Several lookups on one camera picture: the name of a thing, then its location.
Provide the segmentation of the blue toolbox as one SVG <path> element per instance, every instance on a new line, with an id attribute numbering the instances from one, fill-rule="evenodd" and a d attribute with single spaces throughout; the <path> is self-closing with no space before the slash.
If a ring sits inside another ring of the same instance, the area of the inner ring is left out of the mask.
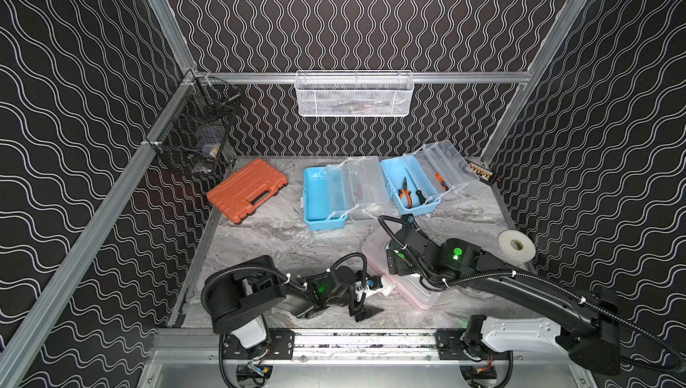
<path id="1" fill-rule="evenodd" d="M 396 213 L 376 156 L 349 157 L 304 171 L 304 220 L 312 231 L 340 229 Z"/>
<path id="2" fill-rule="evenodd" d="M 467 160 L 451 141 L 427 143 L 414 152 L 384 159 L 381 161 L 381 168 L 389 186 L 391 201 L 401 215 L 430 214 L 444 200 L 461 200 L 466 196 L 467 189 L 478 182 L 477 175 L 469 168 Z M 439 184 L 436 172 L 439 172 L 448 183 L 448 191 Z M 405 176 L 408 177 L 408 186 L 412 190 L 412 209 L 407 209 L 398 198 L 398 190 Z M 417 190 L 421 190 L 426 198 L 423 205 L 416 196 Z"/>

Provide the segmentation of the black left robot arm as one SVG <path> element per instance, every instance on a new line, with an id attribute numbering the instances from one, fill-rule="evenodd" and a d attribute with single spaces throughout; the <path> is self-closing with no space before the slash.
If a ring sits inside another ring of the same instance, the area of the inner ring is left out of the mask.
<path id="1" fill-rule="evenodd" d="M 360 322 L 381 312 L 366 307 L 366 300 L 392 290 L 390 281 L 368 273 L 361 252 L 345 255 L 322 273 L 304 278 L 283 273 L 272 257 L 264 255 L 208 277 L 200 298 L 215 334 L 223 340 L 233 337 L 244 349 L 255 350 L 271 343 L 264 317 L 271 309 L 310 319 L 338 306 Z"/>

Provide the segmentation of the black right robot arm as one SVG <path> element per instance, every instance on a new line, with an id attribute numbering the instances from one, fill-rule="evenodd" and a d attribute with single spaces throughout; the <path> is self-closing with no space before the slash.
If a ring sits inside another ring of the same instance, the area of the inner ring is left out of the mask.
<path id="1" fill-rule="evenodd" d="M 561 327 L 556 345 L 577 365 L 600 375 L 618 375 L 624 365 L 663 373 L 685 370 L 685 357 L 664 339 L 616 313 L 616 295 L 603 288 L 577 293 L 515 267 L 487 250 L 457 238 L 437 244 L 413 215 L 378 218 L 389 236 L 387 264 L 393 275 L 417 275 L 423 289 L 441 293 L 469 287 L 530 309 Z M 619 328 L 645 336 L 665 350 L 670 361 L 654 364 L 623 356 Z"/>

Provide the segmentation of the orange screwdriver in tray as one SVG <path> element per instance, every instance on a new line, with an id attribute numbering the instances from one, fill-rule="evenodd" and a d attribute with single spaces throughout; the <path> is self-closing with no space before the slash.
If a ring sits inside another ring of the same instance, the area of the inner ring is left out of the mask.
<path id="1" fill-rule="evenodd" d="M 448 191 L 448 190 L 449 190 L 448 183 L 445 181 L 445 179 L 443 178 L 443 176 L 442 176 L 439 172 L 436 172 L 436 173 L 435 173 L 435 176 L 436 176 L 437 180 L 439 181 L 439 184 L 441 185 L 441 187 L 442 187 L 445 191 Z"/>

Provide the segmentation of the white tape roll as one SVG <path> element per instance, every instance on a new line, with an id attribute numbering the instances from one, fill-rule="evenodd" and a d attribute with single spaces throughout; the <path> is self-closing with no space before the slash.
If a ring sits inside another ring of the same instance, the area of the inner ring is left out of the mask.
<path id="1" fill-rule="evenodd" d="M 505 230 L 498 235 L 498 247 L 503 255 L 516 264 L 531 262 L 536 255 L 534 242 L 516 230 Z"/>

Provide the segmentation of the screwdriver bit holder box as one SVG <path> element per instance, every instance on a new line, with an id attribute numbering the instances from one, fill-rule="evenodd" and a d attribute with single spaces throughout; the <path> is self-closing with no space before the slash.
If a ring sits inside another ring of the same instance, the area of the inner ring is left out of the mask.
<path id="1" fill-rule="evenodd" d="M 493 185 L 498 181 L 497 175 L 489 168 L 482 166 L 479 163 L 468 161 L 469 168 L 477 175 L 478 179 L 484 184 Z"/>

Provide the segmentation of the red plastic tool case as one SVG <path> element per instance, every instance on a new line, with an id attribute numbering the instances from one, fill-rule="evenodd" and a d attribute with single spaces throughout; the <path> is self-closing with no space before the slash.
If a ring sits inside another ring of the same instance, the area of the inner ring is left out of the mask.
<path id="1" fill-rule="evenodd" d="M 254 159 L 209 191 L 207 198 L 228 220 L 239 225 L 288 183 L 286 175 L 266 161 Z"/>

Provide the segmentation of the black handled screwdriver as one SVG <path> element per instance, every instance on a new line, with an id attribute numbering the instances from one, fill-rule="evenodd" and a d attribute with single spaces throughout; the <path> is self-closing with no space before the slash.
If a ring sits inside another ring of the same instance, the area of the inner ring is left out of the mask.
<path id="1" fill-rule="evenodd" d="M 425 196 L 423 195 L 423 192 L 422 192 L 421 190 L 417 190 L 417 191 L 416 191 L 416 196 L 417 196 L 417 198 L 418 198 L 418 200 L 419 200 L 419 203 L 420 203 L 421 205 L 425 204 L 426 198 L 425 198 Z"/>

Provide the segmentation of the orange handled pliers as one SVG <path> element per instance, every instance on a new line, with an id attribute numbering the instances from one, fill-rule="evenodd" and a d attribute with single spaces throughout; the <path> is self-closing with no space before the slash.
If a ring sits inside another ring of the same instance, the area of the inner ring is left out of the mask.
<path id="1" fill-rule="evenodd" d="M 414 207 L 412 190 L 408 186 L 408 177 L 407 176 L 405 176 L 403 178 L 402 186 L 398 190 L 398 198 L 400 199 L 400 201 L 404 204 L 404 206 L 407 209 L 412 209 L 412 207 Z"/>

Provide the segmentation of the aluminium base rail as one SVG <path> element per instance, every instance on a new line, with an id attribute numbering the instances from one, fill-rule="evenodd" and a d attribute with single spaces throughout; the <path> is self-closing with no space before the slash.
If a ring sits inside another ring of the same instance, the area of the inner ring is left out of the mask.
<path id="1" fill-rule="evenodd" d="M 507 360 L 505 352 L 482 348 L 471 352 L 463 345 L 462 329 L 286 329 L 271 328 L 265 345 L 247 350 L 233 336 L 222 341 L 224 359 L 246 362 L 266 352 L 268 360 L 295 363 L 316 361 L 459 361 L 485 364 L 489 359 Z"/>

